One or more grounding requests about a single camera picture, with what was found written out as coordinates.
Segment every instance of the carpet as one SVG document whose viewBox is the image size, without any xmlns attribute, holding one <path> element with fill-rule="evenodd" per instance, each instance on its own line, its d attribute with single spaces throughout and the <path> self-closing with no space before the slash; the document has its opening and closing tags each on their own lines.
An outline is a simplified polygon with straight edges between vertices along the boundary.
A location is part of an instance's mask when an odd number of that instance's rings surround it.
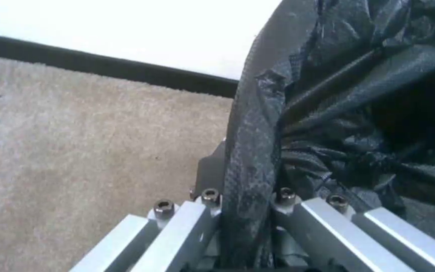
<svg viewBox="0 0 435 272">
<path fill-rule="evenodd" d="M 67 271 L 128 213 L 187 200 L 231 102 L 0 59 L 0 272 Z"/>
</svg>

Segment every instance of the baseboard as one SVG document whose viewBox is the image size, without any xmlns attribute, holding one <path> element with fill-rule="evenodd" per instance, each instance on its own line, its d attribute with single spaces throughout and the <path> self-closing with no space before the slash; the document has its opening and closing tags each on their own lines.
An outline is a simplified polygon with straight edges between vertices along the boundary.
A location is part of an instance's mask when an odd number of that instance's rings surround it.
<svg viewBox="0 0 435 272">
<path fill-rule="evenodd" d="M 237 81 L 0 37 L 0 57 L 234 98 Z"/>
</svg>

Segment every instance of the silver metal bar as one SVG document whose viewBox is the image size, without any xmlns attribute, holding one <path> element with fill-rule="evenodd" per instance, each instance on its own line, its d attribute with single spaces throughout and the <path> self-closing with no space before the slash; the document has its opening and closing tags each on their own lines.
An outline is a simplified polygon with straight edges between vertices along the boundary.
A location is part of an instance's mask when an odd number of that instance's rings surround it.
<svg viewBox="0 0 435 272">
<path fill-rule="evenodd" d="M 132 272 L 178 272 L 194 267 L 216 232 L 220 213 L 186 201 L 147 248 Z"/>
<path fill-rule="evenodd" d="M 70 271 L 124 272 L 138 260 L 157 234 L 155 221 L 127 215 Z"/>
<path fill-rule="evenodd" d="M 334 261 L 348 271 L 412 271 L 321 198 L 292 209 L 274 205 L 273 210 L 277 224 L 295 238 L 314 266 L 325 268 Z"/>
<path fill-rule="evenodd" d="M 435 271 L 435 240 L 385 208 L 352 218 L 358 227 L 417 271 Z"/>
</svg>

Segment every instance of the garbage bag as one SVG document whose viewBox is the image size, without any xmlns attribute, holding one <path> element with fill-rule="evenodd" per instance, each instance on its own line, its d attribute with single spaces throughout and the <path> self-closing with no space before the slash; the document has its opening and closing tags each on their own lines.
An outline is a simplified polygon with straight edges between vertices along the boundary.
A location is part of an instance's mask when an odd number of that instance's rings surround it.
<svg viewBox="0 0 435 272">
<path fill-rule="evenodd" d="M 435 238 L 435 0 L 284 0 L 231 110 L 222 267 L 273 267 L 270 200 L 340 193 Z"/>
</svg>

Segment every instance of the hex bolt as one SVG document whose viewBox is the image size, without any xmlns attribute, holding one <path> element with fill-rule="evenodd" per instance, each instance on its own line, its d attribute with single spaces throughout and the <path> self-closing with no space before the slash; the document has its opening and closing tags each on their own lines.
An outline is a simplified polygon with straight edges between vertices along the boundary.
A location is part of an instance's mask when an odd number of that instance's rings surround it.
<svg viewBox="0 0 435 272">
<path fill-rule="evenodd" d="M 349 207 L 349 202 L 340 195 L 329 195 L 327 197 L 327 203 L 342 214 L 344 214 Z"/>
<path fill-rule="evenodd" d="M 221 203 L 221 195 L 217 189 L 205 189 L 201 193 L 202 203 L 209 207 L 217 207 Z"/>
<path fill-rule="evenodd" d="M 189 188 L 189 198 L 194 200 L 194 187 Z"/>
<path fill-rule="evenodd" d="M 154 204 L 154 212 L 157 219 L 169 219 L 174 215 L 174 202 L 168 199 L 158 200 Z"/>
<path fill-rule="evenodd" d="M 280 188 L 276 194 L 276 202 L 281 205 L 294 205 L 295 199 L 295 192 L 288 187 Z"/>
</svg>

